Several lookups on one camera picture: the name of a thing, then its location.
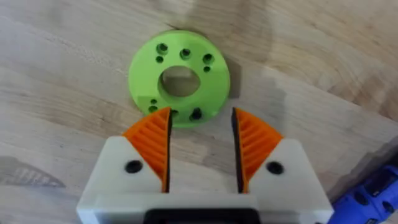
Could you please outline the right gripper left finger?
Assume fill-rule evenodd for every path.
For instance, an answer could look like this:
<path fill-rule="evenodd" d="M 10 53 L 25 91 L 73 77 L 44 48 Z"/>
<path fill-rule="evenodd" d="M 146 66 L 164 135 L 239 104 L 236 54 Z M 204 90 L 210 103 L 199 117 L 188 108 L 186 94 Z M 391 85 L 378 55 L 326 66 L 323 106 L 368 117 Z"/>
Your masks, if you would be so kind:
<path fill-rule="evenodd" d="M 76 212 L 82 223 L 144 223 L 170 188 L 172 110 L 159 109 L 107 138 Z"/>

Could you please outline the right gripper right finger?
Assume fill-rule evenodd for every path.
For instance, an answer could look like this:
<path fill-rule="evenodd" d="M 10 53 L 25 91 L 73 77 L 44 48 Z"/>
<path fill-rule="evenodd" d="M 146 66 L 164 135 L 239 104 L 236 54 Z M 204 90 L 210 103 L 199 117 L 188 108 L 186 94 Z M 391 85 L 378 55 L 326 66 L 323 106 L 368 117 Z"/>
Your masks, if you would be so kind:
<path fill-rule="evenodd" d="M 327 223 L 334 209 L 302 144 L 240 108 L 231 114 L 238 192 L 260 223 Z"/>

